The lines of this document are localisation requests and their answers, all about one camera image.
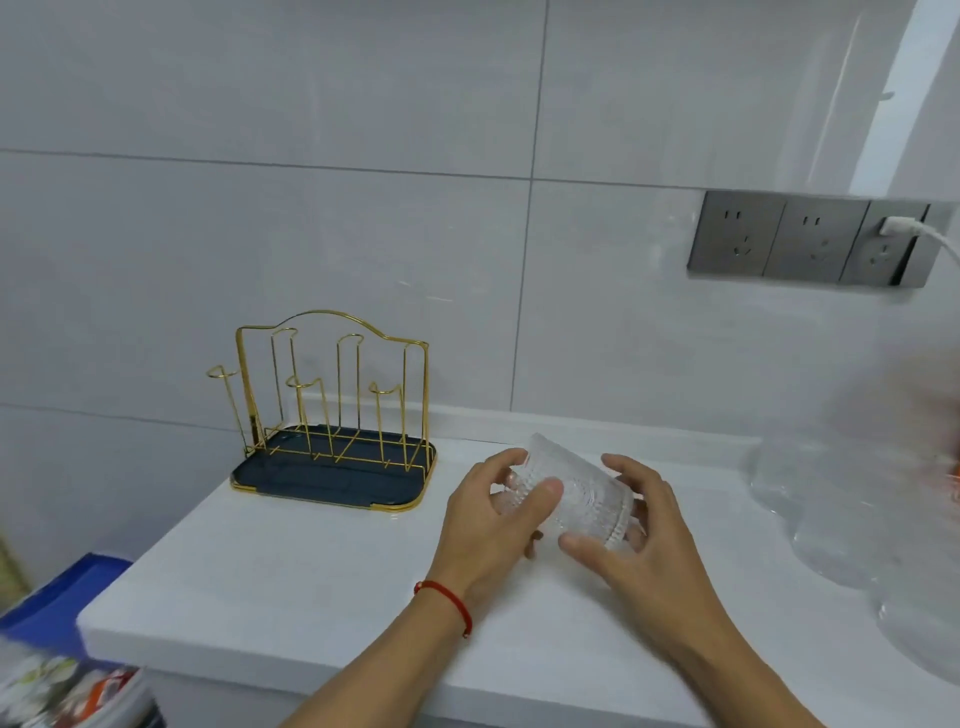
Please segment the grey wall socket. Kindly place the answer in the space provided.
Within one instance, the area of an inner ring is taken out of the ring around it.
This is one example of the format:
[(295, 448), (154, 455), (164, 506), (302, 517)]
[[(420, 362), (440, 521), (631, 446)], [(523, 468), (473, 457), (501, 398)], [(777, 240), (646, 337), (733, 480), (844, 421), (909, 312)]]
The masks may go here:
[(762, 277), (838, 285), (869, 200), (789, 196)]
[(718, 278), (762, 277), (786, 209), (786, 195), (707, 190), (687, 272)]
[(841, 274), (840, 284), (919, 289), (926, 285), (941, 245), (928, 235), (881, 234), (888, 217), (907, 217), (946, 234), (957, 204), (872, 200)]

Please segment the person's left hand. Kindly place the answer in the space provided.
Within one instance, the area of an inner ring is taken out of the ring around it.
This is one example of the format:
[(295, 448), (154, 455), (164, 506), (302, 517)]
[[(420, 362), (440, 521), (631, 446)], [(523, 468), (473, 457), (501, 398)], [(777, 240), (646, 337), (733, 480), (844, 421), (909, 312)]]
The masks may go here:
[(512, 569), (531, 556), (541, 528), (525, 530), (510, 523), (498, 507), (511, 467), (527, 452), (502, 450), (474, 464), (448, 499), (434, 558), (422, 588), (446, 597), (470, 634)]

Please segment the blue plastic bin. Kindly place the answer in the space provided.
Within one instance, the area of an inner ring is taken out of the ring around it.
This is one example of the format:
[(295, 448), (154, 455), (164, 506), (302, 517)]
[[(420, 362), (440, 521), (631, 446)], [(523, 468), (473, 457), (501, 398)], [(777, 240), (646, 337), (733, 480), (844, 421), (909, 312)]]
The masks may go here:
[(105, 554), (85, 554), (0, 614), (0, 637), (55, 656), (90, 661), (78, 616), (133, 564)]

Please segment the person's left forearm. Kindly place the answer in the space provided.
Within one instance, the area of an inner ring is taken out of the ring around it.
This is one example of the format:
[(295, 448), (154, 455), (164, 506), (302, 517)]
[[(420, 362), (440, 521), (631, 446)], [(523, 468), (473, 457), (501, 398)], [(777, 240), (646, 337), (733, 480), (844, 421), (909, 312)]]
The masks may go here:
[(473, 631), (421, 581), (389, 627), (277, 728), (409, 728)]

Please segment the person's right forearm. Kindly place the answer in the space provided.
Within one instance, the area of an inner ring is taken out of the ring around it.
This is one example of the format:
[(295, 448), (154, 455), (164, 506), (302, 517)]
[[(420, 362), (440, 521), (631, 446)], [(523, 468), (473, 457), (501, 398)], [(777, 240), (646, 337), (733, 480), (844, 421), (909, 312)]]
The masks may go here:
[(727, 617), (682, 630), (666, 652), (720, 728), (827, 728)]

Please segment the stack of patterned plates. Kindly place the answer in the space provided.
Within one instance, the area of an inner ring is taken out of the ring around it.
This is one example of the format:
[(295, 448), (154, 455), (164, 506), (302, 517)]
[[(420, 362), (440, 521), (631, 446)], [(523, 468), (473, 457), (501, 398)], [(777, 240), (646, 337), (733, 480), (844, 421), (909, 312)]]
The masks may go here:
[(141, 669), (0, 636), (0, 728), (167, 728)]

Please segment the person's right hand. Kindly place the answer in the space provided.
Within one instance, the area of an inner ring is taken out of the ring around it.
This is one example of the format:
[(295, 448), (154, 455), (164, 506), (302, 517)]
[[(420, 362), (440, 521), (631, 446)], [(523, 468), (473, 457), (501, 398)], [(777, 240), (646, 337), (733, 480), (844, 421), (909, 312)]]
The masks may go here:
[(641, 497), (642, 504), (633, 508), (639, 525), (632, 525), (626, 538), (634, 556), (619, 575), (598, 577), (616, 595), (646, 646), (671, 662), (666, 650), (683, 630), (731, 618), (669, 483), (628, 456), (605, 453), (601, 460)]

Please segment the clear ribbed glass cup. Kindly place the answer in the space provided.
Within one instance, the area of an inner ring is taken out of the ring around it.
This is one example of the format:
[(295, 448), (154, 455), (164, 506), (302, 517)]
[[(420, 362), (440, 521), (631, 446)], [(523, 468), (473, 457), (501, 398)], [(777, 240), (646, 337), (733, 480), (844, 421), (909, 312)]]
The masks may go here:
[(587, 536), (610, 551), (619, 550), (634, 519), (637, 494), (575, 452), (534, 433), (525, 445), (524, 462), (512, 466), (506, 477), (501, 512), (515, 510), (543, 481), (562, 485), (558, 505), (541, 525), (545, 534), (567, 532)]

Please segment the dark blue drip tray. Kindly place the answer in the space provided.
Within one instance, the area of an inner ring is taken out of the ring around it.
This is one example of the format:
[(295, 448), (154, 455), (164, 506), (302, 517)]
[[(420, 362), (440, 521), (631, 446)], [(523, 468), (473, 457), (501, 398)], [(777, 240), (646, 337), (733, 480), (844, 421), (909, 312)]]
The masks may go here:
[(397, 432), (287, 425), (250, 447), (229, 483), (261, 496), (403, 512), (423, 499), (437, 455), (433, 443)]

